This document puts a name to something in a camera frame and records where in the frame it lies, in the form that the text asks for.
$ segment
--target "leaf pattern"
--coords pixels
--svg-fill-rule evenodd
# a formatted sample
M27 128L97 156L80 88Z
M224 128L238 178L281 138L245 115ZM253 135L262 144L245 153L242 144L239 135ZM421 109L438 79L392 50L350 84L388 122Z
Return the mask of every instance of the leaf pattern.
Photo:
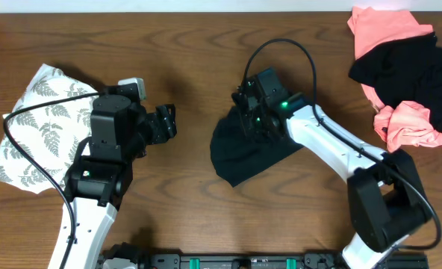
M83 87L78 87L75 89L75 83L70 85L70 91L65 91L68 97L80 96L82 94L88 93Z
M50 176L54 176L56 173L60 172L62 169L47 169L43 168ZM42 183L47 180L47 178L37 169L32 169L32 164L29 164L24 170L24 175L19 176L20 182L25 187L30 187L30 185L35 185L37 183Z
M70 152L69 152L70 161L73 161L75 159L75 154L77 152L77 148L78 148L78 139L75 136L73 136L73 145L72 145L72 148L70 149Z
M25 92L22 94L22 97L20 97L20 99L22 100L22 102L25 101L25 94L27 94L27 91L25 91Z
M52 76L55 76L55 74L58 74L59 76L65 76L65 75L63 74L63 71L60 70L60 69L58 69L58 68L54 68L54 69L52 70Z
M28 146L26 146L23 143L20 143L19 141L17 141L17 143L19 144L20 147L22 147L22 149L32 158L34 157L32 155L32 151L30 150L30 148L28 148ZM6 160L8 160L8 155L10 153L10 156L12 156L12 158L14 159L20 159L23 158L22 154L15 148L15 146L12 145L12 143L7 139L3 145L4 149L4 157Z
M5 173L5 169L2 165L0 165L0 182L12 182L12 179L9 178L9 176L7 176L7 174Z
M19 105L18 107L16 107L16 108L13 110L13 112L15 112L15 111L19 111L19 110L21 110L23 107L24 107L24 105ZM14 120L15 120L14 118L12 118L12 119L9 120L9 122L8 122L9 127L12 126L12 123L13 123Z
M15 116L15 121L21 126L32 126L37 129L39 128L34 115L30 111Z
M50 176L55 176L58 172L60 172L62 169L45 169L45 171L47 171L47 173L50 174Z
M88 108L82 108L80 111L77 111L78 115L77 115L77 123L80 122L80 119L82 119L84 125L86 127L90 127L90 109Z
M54 92L50 88L49 83L45 80L46 75L43 76L33 87L32 91L41 96L58 96L58 93Z
M55 131L55 129L62 130L62 127L55 123L45 123L40 127L39 131L42 131L43 143L49 151L59 157L58 155L58 144L60 143L60 135Z
M63 105L49 105L45 108L45 114L47 114L47 116L50 116L50 112L54 116L67 117L70 119L70 114Z

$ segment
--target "wooden table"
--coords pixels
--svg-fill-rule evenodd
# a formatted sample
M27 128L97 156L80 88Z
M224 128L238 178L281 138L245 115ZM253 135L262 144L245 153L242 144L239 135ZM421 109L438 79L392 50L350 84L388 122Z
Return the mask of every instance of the wooden table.
M442 46L442 13L416 13ZM274 37L299 41L318 71L319 103L338 123L383 147L374 111L347 77L353 61L348 13L20 14L0 15L1 115L42 63L96 87L145 79L149 110L173 102L178 135L150 146L134 163L134 181L104 248L123 241L184 253L296 253L341 250L353 236L346 186L304 149L232 188L211 164L217 121L232 106L254 49ZM305 56L289 45L261 53L252 71L274 66L292 89L311 94ZM416 161L442 220L442 147L404 147ZM46 268L57 238L62 202L54 190L35 195L0 182L0 268ZM433 239L432 223L408 243ZM442 243L428 251L442 268Z

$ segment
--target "patterned cloth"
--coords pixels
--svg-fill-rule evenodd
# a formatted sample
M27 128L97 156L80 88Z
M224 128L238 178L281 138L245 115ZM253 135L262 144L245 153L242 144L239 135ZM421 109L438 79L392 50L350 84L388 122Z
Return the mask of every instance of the patterned cloth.
M95 93L95 90L65 76L60 69L43 64L13 111L85 93ZM62 188L63 177L73 162L78 142L90 135L90 113L94 99L89 97L38 108L20 114L9 122L10 133L19 145ZM0 181L36 194L53 188L5 136L0 144Z

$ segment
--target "black cable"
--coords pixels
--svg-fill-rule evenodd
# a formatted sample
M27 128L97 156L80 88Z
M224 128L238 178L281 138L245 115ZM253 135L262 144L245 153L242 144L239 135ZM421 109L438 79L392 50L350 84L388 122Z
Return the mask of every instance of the black cable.
M49 173L47 173L47 171L45 171L45 169L43 169L43 167L40 166L40 164L38 164L29 154L27 154L27 152L17 143L17 141L15 141L15 139L13 139L12 134L10 133L9 130L9 120L12 119L13 117L22 114L24 112L27 111L31 111L37 108L43 108L47 105L56 105L56 104L60 104L63 102L69 102L69 101L73 101L76 99L82 99L82 98L86 98L86 97L90 97L90 96L98 96L101 95L100 93L88 93L88 94L84 94L84 95L80 95L80 96L74 96L74 97L70 97L70 98L66 98L66 99L60 99L60 100L55 100L55 101L51 101L51 102L46 102L43 104L39 104L39 105L33 105L31 107L27 107L27 108L22 108L18 111L14 111L12 113L10 113L8 116L5 117L4 119L4 133L7 136L7 138L9 139L9 141L12 143L13 147L15 147L22 156L24 156L25 159L27 159L28 162L30 162L35 168L37 168L49 181L50 183L54 186L55 190L58 191L58 193L60 194L60 196L62 197L63 202L65 203L68 212L69 212L69 216L70 216L70 237L69 237L69 241L68 244L66 245L66 249L65 249L65 254L63 255L63 259L62 262L60 263L60 269L64 269L65 268L65 264L66 264L66 260L69 257L70 254L70 250L72 249L72 245L73 245L73 241L75 240L75 215L73 214L73 208L70 205L69 201L66 199L65 194L63 194L63 190L60 187L60 185L52 178L52 176L50 176Z
M422 203L427 207L427 209L432 214L432 219L435 222L435 227L436 227L436 230L437 230L437 234L436 234L435 240L431 244L428 244L428 245L425 245L425 246L398 245L396 247L399 248L399 249L405 249L405 250L431 250L434 247L436 247L440 243L441 238L442 238L442 228L441 228L441 223L440 223L440 219L438 218L437 212L433 209L433 206L430 204L430 202L412 184L410 184L410 182L407 179L405 179L405 177L403 175L401 175L400 173L398 173L397 171L395 171L391 167L389 167L386 164L384 164L384 162L382 162L381 160L378 160L376 157L374 157L371 154L369 154L368 152L366 152L364 150L364 148L362 148L361 146L357 146L354 143L352 143L349 140L347 140L346 138L342 137L335 130L331 129L324 122L324 119L319 117L319 115L317 114L317 110L316 110L316 103L317 103L317 72L316 72L316 67L314 65L314 61L312 60L311 55L309 54L307 49L304 48L304 46L302 46L301 44L299 44L298 42L296 42L294 40L290 40L290 39L286 39L286 38L276 38L276 39L272 39L272 40L269 40L269 41L265 42L258 49L255 50L255 52L252 54L251 58L248 60L248 64L246 65L246 68L244 70L244 77L243 77L243 81L241 83L241 87L245 87L246 88L246 81L247 81L247 75L248 75L249 66L251 65L251 62L254 59L254 57L265 46L267 46L267 45L269 45L271 43L277 43L277 42L286 42L286 43L291 43L291 44L297 46L298 48L300 48L305 53L305 55L307 56L309 62L311 63L312 80L313 80L313 82L312 82L312 112L313 112L314 116L316 117L316 120L319 122L319 124L322 127L324 127L328 132L330 132L332 135L334 135L338 140L344 142L347 146L350 146L351 148L353 148L360 155L362 155L365 158L368 158L371 161L375 162L377 165L381 166L386 171L388 171L388 173L391 176L393 176L393 177L397 178L398 180L400 180L405 186L410 188L420 198Z

